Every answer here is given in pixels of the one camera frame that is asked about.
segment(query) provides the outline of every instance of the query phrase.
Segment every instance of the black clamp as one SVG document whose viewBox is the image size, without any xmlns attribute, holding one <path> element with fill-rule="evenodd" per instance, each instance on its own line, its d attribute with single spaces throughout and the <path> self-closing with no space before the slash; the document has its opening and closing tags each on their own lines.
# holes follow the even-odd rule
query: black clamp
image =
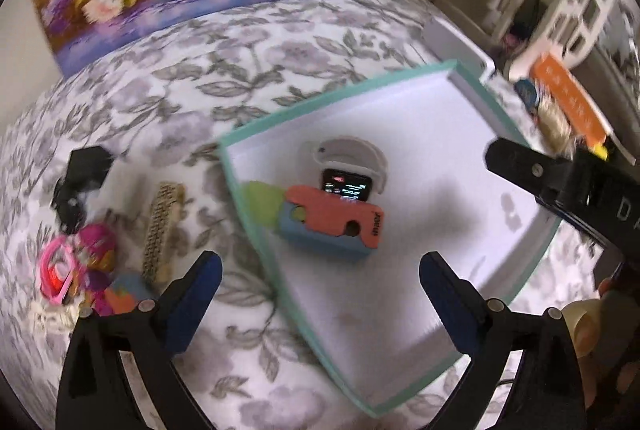
<svg viewBox="0 0 640 430">
<path fill-rule="evenodd" d="M 522 360 L 495 430 L 584 430 L 586 414 L 578 360 L 562 313 L 513 313 L 485 301 L 438 253 L 420 263 L 420 283 L 453 344 L 471 363 L 424 430 L 475 429 L 513 350 Z"/>
<path fill-rule="evenodd" d="M 157 301 L 131 313 L 99 317 L 82 308 L 60 379 L 56 429 L 147 429 L 120 358 L 126 350 L 167 429 L 214 430 L 171 358 L 187 349 L 221 280 L 220 257 L 206 251 Z"/>
<path fill-rule="evenodd" d="M 613 290 L 602 303 L 602 337 L 593 353 L 604 357 L 607 366 L 587 412 L 587 428 L 640 428 L 640 374 L 623 395 L 616 388 L 623 366 L 640 360 L 640 325 L 620 310 L 626 305 L 627 313 L 637 312 L 640 306 L 640 185 L 585 149 L 569 161 L 498 139 L 485 161 L 489 171 L 532 193 L 538 203 L 601 246 L 622 253 Z"/>
</svg>

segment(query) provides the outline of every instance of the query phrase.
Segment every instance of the yellow object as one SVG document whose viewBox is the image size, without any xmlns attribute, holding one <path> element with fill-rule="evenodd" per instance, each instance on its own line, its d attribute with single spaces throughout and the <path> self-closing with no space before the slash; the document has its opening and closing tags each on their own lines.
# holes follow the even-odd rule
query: yellow object
<svg viewBox="0 0 640 430">
<path fill-rule="evenodd" d="M 600 300 L 582 300 L 562 309 L 578 359 L 588 355 L 600 339 L 600 306 Z"/>
<path fill-rule="evenodd" d="M 305 222 L 306 220 L 306 209 L 302 206 L 296 207 L 291 213 L 291 218 L 293 220 L 297 220 L 298 222 Z"/>
<path fill-rule="evenodd" d="M 602 144 L 595 145 L 591 149 L 591 152 L 594 155 L 597 155 L 603 161 L 606 161 L 607 159 L 609 159 L 609 151 Z"/>
<path fill-rule="evenodd" d="M 91 257 L 87 264 L 89 269 L 95 269 L 102 271 L 103 273 L 111 273 L 116 267 L 116 257 L 113 250 L 108 251 L 102 258 L 98 260 L 96 257 Z"/>
<path fill-rule="evenodd" d="M 276 229 L 278 214 L 284 203 L 284 190 L 260 181 L 249 181 L 242 185 L 242 197 L 254 222 Z"/>
</svg>

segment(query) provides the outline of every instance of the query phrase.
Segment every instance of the purple flowers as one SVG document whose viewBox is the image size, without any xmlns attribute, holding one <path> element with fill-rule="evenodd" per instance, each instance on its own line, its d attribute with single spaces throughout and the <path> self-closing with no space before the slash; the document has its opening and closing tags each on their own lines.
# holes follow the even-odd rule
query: purple flowers
<svg viewBox="0 0 640 430">
<path fill-rule="evenodd" d="M 45 21 L 49 22 L 47 29 L 51 34 L 62 34 L 69 26 L 69 20 L 66 18 L 67 10 L 73 0 L 51 0 L 49 7 L 46 9 Z"/>
</svg>

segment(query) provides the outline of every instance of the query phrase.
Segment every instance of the blue gripper pad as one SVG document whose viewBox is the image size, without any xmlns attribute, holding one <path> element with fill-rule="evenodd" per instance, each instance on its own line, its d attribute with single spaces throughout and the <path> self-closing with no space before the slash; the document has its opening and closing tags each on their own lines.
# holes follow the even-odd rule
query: blue gripper pad
<svg viewBox="0 0 640 430">
<path fill-rule="evenodd" d="M 332 236 L 311 231 L 303 222 L 292 219 L 296 205 L 284 202 L 278 216 L 278 231 L 282 238 L 307 251 L 324 253 L 357 262 L 369 256 L 373 249 L 365 246 L 359 236 Z"/>
<path fill-rule="evenodd" d="M 171 356 L 187 350 L 222 282 L 221 258 L 213 252 L 207 253 L 207 262 L 167 319 L 164 348 Z"/>
<path fill-rule="evenodd" d="M 433 251 L 420 261 L 420 284 L 458 352 L 473 357 L 481 349 L 488 309 L 470 282 L 461 280 Z"/>
</svg>

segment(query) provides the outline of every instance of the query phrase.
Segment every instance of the floral bedspread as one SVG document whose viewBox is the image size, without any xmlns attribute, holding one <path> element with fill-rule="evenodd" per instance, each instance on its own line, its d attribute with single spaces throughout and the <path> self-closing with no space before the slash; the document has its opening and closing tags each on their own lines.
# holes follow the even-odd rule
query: floral bedspread
<svg viewBox="0 0 640 430">
<path fill-rule="evenodd" d="M 0 368 L 43 429 L 54 428 L 70 324 L 42 315 L 36 259 L 56 234 L 49 203 L 70 151 L 95 143 L 139 165 L 149 180 L 185 183 L 188 200 L 172 239 L 176 277 L 203 249 L 224 260 L 222 286 L 175 360 L 218 428 L 399 430 L 431 420 L 466 361 L 381 420 L 362 415 L 280 314 L 236 217 L 215 141 L 318 93 L 423 64 L 422 26 L 436 12 L 424 0 L 286 0 L 215 13 L 108 54 L 20 117 L 0 141 Z M 508 83 L 495 78 L 488 86 L 542 146 Z M 144 215 L 115 220 L 127 267 L 140 265 L 146 222 Z M 512 307 L 541 313 L 592 296 L 595 257 L 562 225 Z M 146 422 L 162 428 L 132 357 L 124 354 L 124 362 Z M 505 377 L 516 365 L 513 358 Z M 496 391 L 483 427 L 495 421 L 508 388 Z"/>
</svg>

